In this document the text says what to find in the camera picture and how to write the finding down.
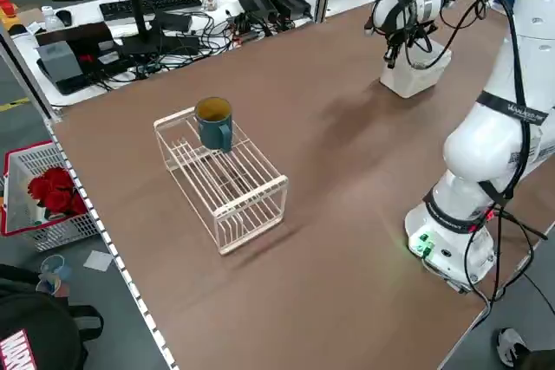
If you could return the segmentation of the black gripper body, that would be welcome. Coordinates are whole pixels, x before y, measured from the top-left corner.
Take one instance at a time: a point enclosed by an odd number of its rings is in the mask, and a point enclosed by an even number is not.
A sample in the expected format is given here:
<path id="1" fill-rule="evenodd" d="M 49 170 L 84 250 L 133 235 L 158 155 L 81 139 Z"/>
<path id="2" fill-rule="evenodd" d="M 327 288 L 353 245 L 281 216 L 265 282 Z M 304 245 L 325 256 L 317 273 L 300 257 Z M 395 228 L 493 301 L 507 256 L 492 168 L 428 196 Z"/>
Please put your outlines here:
<path id="1" fill-rule="evenodd" d="M 419 26 L 433 26 L 434 27 L 434 20 L 427 21 L 424 23 L 414 23 L 402 29 L 398 29 L 392 32 L 388 39 L 398 43 L 398 47 L 400 47 L 405 42 L 408 44 L 408 47 L 411 48 L 415 45 L 415 30 Z"/>

